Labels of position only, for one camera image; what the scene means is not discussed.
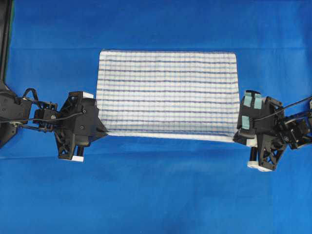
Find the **white towel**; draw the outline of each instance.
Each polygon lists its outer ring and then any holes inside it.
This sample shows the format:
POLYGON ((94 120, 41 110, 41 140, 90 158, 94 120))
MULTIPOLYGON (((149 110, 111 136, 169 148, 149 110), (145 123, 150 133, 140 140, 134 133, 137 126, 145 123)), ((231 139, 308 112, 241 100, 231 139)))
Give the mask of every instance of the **white towel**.
POLYGON ((239 112, 236 56, 103 50, 97 105, 110 135, 231 142, 239 112))

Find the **cloth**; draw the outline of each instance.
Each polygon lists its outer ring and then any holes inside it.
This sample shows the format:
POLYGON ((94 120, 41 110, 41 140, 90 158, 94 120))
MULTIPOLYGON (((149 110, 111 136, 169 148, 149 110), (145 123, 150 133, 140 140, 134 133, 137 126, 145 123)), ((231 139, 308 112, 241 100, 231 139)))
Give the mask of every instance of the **cloth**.
POLYGON ((110 135, 231 142, 239 112, 235 54, 103 50, 97 105, 110 135))

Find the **green tape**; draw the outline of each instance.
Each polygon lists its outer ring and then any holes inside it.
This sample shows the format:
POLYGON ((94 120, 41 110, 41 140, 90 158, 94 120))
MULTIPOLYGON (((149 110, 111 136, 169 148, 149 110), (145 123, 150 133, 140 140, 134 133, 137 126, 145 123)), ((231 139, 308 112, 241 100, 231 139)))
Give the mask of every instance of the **green tape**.
POLYGON ((249 130, 249 117, 248 116, 242 116, 242 128, 249 130))
POLYGON ((261 109, 262 108, 262 97, 261 94, 254 95, 254 108, 261 109))
POLYGON ((251 107, 252 99, 253 99, 252 94, 249 92, 245 92, 244 106, 251 107))

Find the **blue stripe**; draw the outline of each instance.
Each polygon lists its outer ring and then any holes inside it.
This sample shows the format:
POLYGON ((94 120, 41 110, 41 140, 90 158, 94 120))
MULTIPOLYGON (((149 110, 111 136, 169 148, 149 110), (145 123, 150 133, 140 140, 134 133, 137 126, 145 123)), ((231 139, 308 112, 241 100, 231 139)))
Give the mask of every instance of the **blue stripe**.
POLYGON ((183 131, 183 130, 147 130, 147 129, 120 129, 120 128, 111 128, 108 129, 109 131, 126 131, 126 132, 167 132, 167 133, 229 133, 229 134, 235 134, 235 132, 227 132, 227 131, 183 131))
POLYGON ((195 113, 195 114, 238 114, 235 112, 216 112, 216 111, 157 111, 157 110, 110 110, 101 109, 101 111, 111 111, 111 112, 146 112, 146 113, 195 113))
MULTIPOLYGON (((131 130, 132 128, 145 128, 146 130, 158 130, 160 127, 166 128, 167 131, 181 131, 182 125, 164 125, 164 124, 158 124, 158 125, 144 125, 144 124, 109 124, 105 123, 106 128, 110 128, 110 126, 115 128, 127 128, 131 130)), ((229 133, 231 130, 236 130, 236 128, 233 125, 227 125, 227 126, 207 126, 207 125, 196 125, 192 126, 191 129, 187 131, 208 131, 208 132, 218 132, 218 133, 229 133)))
POLYGON ((179 91, 179 90, 123 90, 123 89, 97 89, 107 92, 139 92, 139 93, 196 93, 196 94, 238 94, 238 92, 208 92, 208 91, 179 91))
POLYGON ((204 55, 235 55, 233 52, 229 51, 196 51, 196 50, 114 50, 114 49, 102 49, 101 51, 103 52, 120 52, 120 53, 131 53, 131 54, 150 54, 150 53, 175 53, 175 54, 191 54, 191 53, 196 53, 196 54, 204 54, 204 55))
MULTIPOLYGON (((118 115, 107 115, 106 113, 105 114, 102 114, 100 115, 101 117, 106 117, 106 118, 114 118, 114 119, 117 119, 119 116, 118 115)), ((137 115, 127 115, 127 117, 137 117, 137 115)), ((169 115, 164 115, 164 116, 157 116, 157 115, 153 115, 153 117, 155 118, 178 118, 178 119, 195 119, 195 118, 205 118, 205 119, 212 119, 212 118, 219 118, 219 119, 235 119, 237 121, 238 119, 238 116, 226 116, 226 117, 223 117, 223 116, 204 116, 204 117, 201 117, 201 116, 169 116, 169 115)))
POLYGON ((100 59, 101 62, 163 62, 163 63, 202 63, 202 64, 236 64, 236 62, 203 62, 203 61, 167 61, 167 60, 117 60, 117 59, 100 59))
POLYGON ((215 82, 215 81, 190 81, 190 80, 138 80, 138 79, 104 79, 98 78, 98 80, 111 81, 111 82, 148 82, 148 83, 199 83, 199 84, 237 84, 237 81, 234 82, 215 82))
POLYGON ((186 133, 186 132, 150 132, 150 133, 153 133, 153 134, 183 134, 183 135, 202 135, 202 136, 220 136, 220 137, 233 137, 234 134, 231 134, 231 135, 226 135, 226 134, 216 134, 216 133, 197 133, 197 132, 194 132, 194 133, 186 133))
MULTIPOLYGON (((99 104, 101 107, 114 107, 114 109, 118 109, 118 108, 127 108, 129 107, 129 105, 127 104, 107 104, 107 103, 103 103, 103 104, 99 104)), ((156 108, 159 108, 159 105, 147 105, 147 106, 143 106, 145 108, 153 108, 153 109, 156 109, 156 108)), ((174 105, 174 106, 166 106, 166 107, 170 107, 171 109, 173 108, 181 108, 181 109, 207 109, 207 106, 177 106, 177 105, 174 105)), ((238 106, 234 106, 234 107, 227 107, 227 106, 209 106, 209 109, 215 109, 215 110, 236 110, 236 109, 239 109, 238 106)))
POLYGON ((99 71, 107 71, 107 72, 134 72, 134 73, 155 73, 155 72, 163 72, 163 73, 199 73, 199 74, 237 74, 237 72, 200 72, 200 71, 168 71, 168 70, 120 70, 120 69, 99 69, 99 71))
POLYGON ((203 51, 123 51, 123 50, 102 50, 103 52, 119 52, 119 54, 105 54, 100 56, 110 56, 110 57, 118 57, 118 58, 147 58, 147 57, 157 57, 157 58, 192 58, 192 59, 235 59, 234 53, 229 52, 203 52, 203 51), (138 53, 154 53, 153 55, 135 55, 138 53), (184 55, 160 55, 160 53, 168 54, 168 53, 174 53, 174 54, 183 54, 184 55), (206 56, 190 56, 190 54, 200 54, 200 55, 206 55, 206 56))
MULTIPOLYGON (((134 94, 109 94, 109 93, 105 93, 105 96, 106 97, 118 97, 118 98, 129 98, 129 97, 137 97, 137 98, 146 98, 145 96, 142 96, 142 95, 134 95, 134 94)), ((172 96, 172 95, 168 95, 168 94, 165 94, 165 95, 160 95, 160 96, 153 96, 153 98, 187 98, 187 99, 190 99, 190 98, 196 98, 198 99, 198 96, 172 96)), ((233 98, 229 98, 229 97, 214 97, 213 99, 219 99, 219 100, 232 100, 233 98)))
POLYGON ((187 55, 182 55, 182 56, 174 56, 174 55, 153 55, 153 56, 146 56, 146 55, 100 55, 101 56, 105 56, 107 58, 113 58, 115 59, 116 57, 118 58, 123 58, 123 59, 133 59, 133 58, 142 58, 142 59, 146 59, 146 58, 155 58, 155 59, 160 59, 160 58, 164 58, 164 59, 207 59, 207 60, 223 60, 223 61, 229 61, 229 60, 235 60, 235 57, 225 57, 225 56, 218 56, 218 57, 209 57, 209 56, 187 56, 187 55))
POLYGON ((146 122, 146 123, 221 123, 221 124, 237 124, 237 122, 225 122, 225 121, 181 121, 181 120, 143 120, 143 119, 107 119, 103 118, 101 121, 116 121, 116 122, 146 122))
POLYGON ((129 101, 129 102, 170 102, 170 103, 210 103, 210 104, 239 104, 235 102, 219 102, 219 101, 171 101, 171 100, 125 100, 125 99, 97 99, 98 101, 129 101))
MULTIPOLYGON (((133 84, 109 84, 109 83, 105 83, 105 84, 98 84, 97 86, 116 86, 116 87, 136 87, 136 88, 139 88, 139 87, 148 87, 148 88, 168 88, 167 85, 133 85, 133 84)), ((190 85, 187 85, 187 86, 179 86, 180 87, 187 87, 187 88, 195 88, 195 89, 198 89, 198 88, 204 88, 204 89, 207 89, 206 86, 190 86, 190 85)), ((232 90, 238 90, 238 87, 227 87, 227 86, 223 86, 223 87, 216 87, 216 86, 213 86, 214 89, 232 89, 232 90)))
MULTIPOLYGON (((165 77, 168 77, 168 78, 175 78, 175 77, 173 77, 172 75, 167 76, 166 74, 164 74, 164 75, 156 75, 156 74, 154 74, 154 75, 152 75, 152 76, 148 76, 148 75, 146 75, 146 74, 143 74, 143 75, 141 75, 141 76, 134 76, 134 75, 122 75, 122 74, 116 75, 116 74, 111 74, 111 73, 109 73, 109 74, 107 74, 107 73, 105 73, 105 74, 100 74, 100 73, 99 73, 98 76, 99 76, 99 77, 113 77, 113 78, 120 78, 120 77, 126 77, 126 78, 152 78, 152 79, 155 79, 155 78, 165 78, 165 77)), ((176 77, 175 79, 180 79, 180 78, 187 78, 187 79, 190 79, 190 76, 180 76, 180 75, 179 75, 179 77, 176 77)), ((233 80, 237 80, 237 77, 229 77, 229 76, 226 76, 226 77, 221 77, 221 76, 211 77, 211 76, 209 76, 209 75, 207 75, 207 76, 195 76, 195 75, 192 75, 191 78, 192 78, 192 79, 198 78, 198 79, 205 79, 205 80, 207 80, 207 79, 233 79, 233 80)))
POLYGON ((236 70, 236 67, 230 67, 230 66, 223 66, 223 67, 215 67, 215 66, 183 66, 183 65, 180 65, 180 66, 174 66, 174 65, 160 65, 160 64, 153 64, 153 65, 133 65, 133 64, 100 64, 99 67, 100 68, 104 68, 106 66, 109 66, 109 67, 122 67, 122 68, 132 68, 132 67, 136 67, 136 68, 155 68, 155 67, 161 67, 161 68, 188 68, 188 69, 229 69, 229 70, 236 70))

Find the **black mechanical part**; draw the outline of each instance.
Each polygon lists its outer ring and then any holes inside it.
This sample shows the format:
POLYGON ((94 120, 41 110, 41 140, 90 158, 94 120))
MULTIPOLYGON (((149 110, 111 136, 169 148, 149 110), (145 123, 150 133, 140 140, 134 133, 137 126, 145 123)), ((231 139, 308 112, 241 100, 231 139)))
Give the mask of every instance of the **black mechanical part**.
POLYGON ((98 118, 97 102, 84 92, 71 92, 61 110, 56 103, 39 101, 34 89, 27 89, 22 97, 0 80, 0 148, 16 135, 18 128, 40 132, 54 132, 58 157, 72 160, 83 157, 84 147, 107 135, 98 118), (32 92, 34 99, 27 97, 32 92), (29 119, 32 104, 38 106, 34 119, 29 119), (27 125, 32 120, 36 126, 27 125))
POLYGON ((83 92, 71 92, 60 112, 66 116, 83 112, 83 115, 64 120, 54 130, 58 157, 72 160, 73 155, 83 156, 84 147, 107 135, 107 130, 98 118, 96 100, 83 98, 83 92))
POLYGON ((250 139, 256 138, 257 146, 252 146, 250 162, 258 161, 258 169, 261 171, 274 171, 283 153, 289 145, 291 149, 299 149, 304 145, 312 143, 309 135, 312 129, 312 110, 301 112, 289 117, 284 116, 282 103, 271 97, 262 99, 261 108, 254 105, 255 91, 246 91, 240 104, 240 111, 234 141, 247 145, 250 139), (245 127, 243 117, 248 117, 245 127))
POLYGON ((0 80, 4 80, 10 37, 12 0, 0 0, 0 80))

